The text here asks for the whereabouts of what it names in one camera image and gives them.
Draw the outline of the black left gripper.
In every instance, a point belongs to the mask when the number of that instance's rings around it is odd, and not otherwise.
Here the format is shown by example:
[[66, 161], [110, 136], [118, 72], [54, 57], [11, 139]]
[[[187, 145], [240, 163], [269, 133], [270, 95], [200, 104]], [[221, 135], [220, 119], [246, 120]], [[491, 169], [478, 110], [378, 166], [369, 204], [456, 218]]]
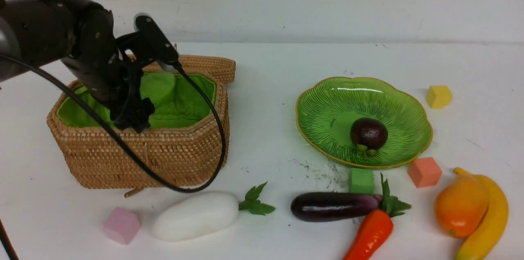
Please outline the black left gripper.
[[90, 95], [110, 107], [116, 128], [141, 133], [151, 127], [155, 112], [150, 98], [142, 99], [136, 83], [129, 84], [129, 65], [123, 61], [113, 34], [114, 19], [103, 8], [70, 8], [75, 41], [71, 54], [61, 61], [88, 89]]

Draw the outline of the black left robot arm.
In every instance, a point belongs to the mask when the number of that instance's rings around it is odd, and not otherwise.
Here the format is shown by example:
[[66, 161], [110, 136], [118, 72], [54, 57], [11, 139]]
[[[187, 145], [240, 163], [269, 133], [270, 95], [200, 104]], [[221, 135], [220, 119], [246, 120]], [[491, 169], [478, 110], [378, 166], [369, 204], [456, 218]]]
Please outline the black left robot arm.
[[150, 128], [155, 108], [141, 96], [143, 64], [125, 54], [110, 10], [93, 0], [1, 0], [1, 54], [34, 68], [61, 61], [110, 112], [119, 130]]

